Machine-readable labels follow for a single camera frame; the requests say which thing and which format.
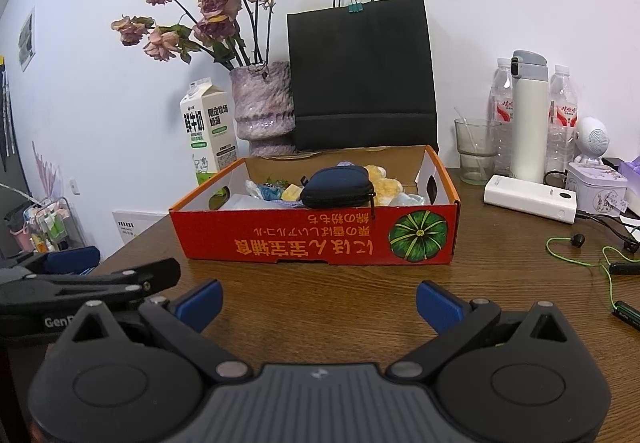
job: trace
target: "gray thermos lid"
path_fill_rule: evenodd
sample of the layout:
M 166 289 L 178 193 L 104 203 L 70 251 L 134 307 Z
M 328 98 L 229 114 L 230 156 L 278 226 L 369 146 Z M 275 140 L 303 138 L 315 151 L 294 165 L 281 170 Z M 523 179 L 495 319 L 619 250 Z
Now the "gray thermos lid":
M 549 81 L 546 58 L 538 53 L 516 49 L 511 58 L 511 75 L 515 78 Z

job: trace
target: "framed picture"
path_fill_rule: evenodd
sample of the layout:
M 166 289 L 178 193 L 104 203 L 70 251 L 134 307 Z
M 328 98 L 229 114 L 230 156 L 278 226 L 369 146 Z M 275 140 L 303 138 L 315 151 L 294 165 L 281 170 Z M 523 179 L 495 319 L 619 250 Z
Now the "framed picture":
M 33 32 L 35 26 L 35 8 L 27 17 L 22 29 L 20 30 L 20 38 L 18 39 L 18 59 L 20 60 L 20 66 L 22 71 L 27 69 L 29 62 L 36 54 L 33 40 Z

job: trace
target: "white thermos bottle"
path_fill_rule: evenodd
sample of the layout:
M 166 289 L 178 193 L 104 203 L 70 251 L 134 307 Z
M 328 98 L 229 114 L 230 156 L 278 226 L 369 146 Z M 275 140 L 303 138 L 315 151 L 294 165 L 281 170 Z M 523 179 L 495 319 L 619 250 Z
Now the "white thermos bottle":
M 549 116 L 546 59 L 524 50 L 513 52 L 513 151 L 511 177 L 542 183 Z

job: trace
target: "wooden table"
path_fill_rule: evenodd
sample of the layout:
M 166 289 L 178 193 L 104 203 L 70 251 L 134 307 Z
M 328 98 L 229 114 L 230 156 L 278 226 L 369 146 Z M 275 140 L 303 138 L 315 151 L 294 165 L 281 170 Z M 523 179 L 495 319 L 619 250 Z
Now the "wooden table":
M 265 362 L 379 362 L 384 369 L 434 336 L 415 310 L 415 289 L 431 279 L 466 300 L 488 297 L 505 310 L 556 303 L 609 382 L 612 404 L 598 443 L 640 441 L 640 333 L 609 313 L 608 283 L 597 268 L 563 263 L 545 251 L 549 237 L 581 232 L 578 250 L 557 252 L 596 262 L 621 242 L 596 223 L 575 225 L 482 203 L 482 188 L 454 184 L 462 200 L 460 231 L 449 266 L 328 266 L 316 263 L 188 261 L 169 217 L 100 265 L 100 273 L 175 257 L 182 265 L 170 298 L 206 279 L 225 291 L 222 314 L 205 331 L 259 369 Z M 640 277 L 614 277 L 614 299 L 640 309 Z

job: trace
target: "teal binder clip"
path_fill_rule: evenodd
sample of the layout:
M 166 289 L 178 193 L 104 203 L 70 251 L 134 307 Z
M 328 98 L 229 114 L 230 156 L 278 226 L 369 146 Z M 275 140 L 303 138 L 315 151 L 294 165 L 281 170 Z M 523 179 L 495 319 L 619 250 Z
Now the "teal binder clip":
M 364 10 L 364 6 L 362 6 L 362 2 L 359 0 L 349 0 L 349 13 L 355 14 L 357 12 L 361 12 Z

